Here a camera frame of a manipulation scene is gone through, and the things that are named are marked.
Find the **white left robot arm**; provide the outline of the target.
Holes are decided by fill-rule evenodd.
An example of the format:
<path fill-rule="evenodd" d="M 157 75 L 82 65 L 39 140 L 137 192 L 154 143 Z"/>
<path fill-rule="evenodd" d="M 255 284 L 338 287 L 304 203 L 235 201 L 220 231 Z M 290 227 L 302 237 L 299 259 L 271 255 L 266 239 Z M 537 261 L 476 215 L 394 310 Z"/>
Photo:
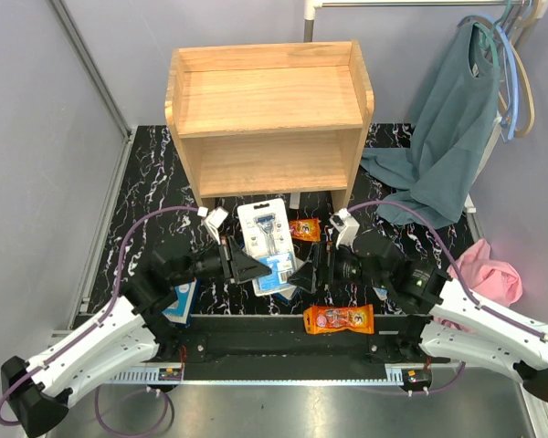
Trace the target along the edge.
<path fill-rule="evenodd" d="M 27 436 L 49 432 L 85 394 L 121 371 L 177 355 L 177 329 L 164 311 L 176 302 L 179 286 L 211 278 L 243 284 L 271 272 L 231 236 L 197 250 L 157 246 L 119 296 L 88 321 L 33 358 L 14 356 L 2 365 L 8 406 Z"/>

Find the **Gillette razor blister pack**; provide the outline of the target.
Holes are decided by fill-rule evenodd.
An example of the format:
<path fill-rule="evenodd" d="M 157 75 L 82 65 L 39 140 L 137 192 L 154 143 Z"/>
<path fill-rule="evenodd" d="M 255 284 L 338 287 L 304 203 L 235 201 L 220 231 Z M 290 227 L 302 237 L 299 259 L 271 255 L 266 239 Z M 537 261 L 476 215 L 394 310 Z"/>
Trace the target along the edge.
<path fill-rule="evenodd" d="M 295 256 L 283 199 L 273 198 L 240 205 L 237 216 L 247 255 L 271 270 L 276 262 L 276 255 L 291 253 Z M 257 297 L 271 296 L 274 288 L 272 273 L 253 280 L 252 286 Z"/>

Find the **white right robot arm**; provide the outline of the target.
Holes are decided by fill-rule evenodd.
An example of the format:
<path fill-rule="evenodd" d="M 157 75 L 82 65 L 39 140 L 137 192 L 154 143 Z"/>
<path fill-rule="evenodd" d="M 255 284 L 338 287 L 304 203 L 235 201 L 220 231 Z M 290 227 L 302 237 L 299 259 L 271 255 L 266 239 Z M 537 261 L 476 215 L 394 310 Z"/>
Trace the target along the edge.
<path fill-rule="evenodd" d="M 459 360 L 502 374 L 548 402 L 548 324 L 464 290 L 459 276 L 406 257 L 388 238 L 368 234 L 347 245 L 315 244 L 289 281 L 307 292 L 370 286 L 400 307 L 404 322 L 378 347 L 378 360 Z"/>

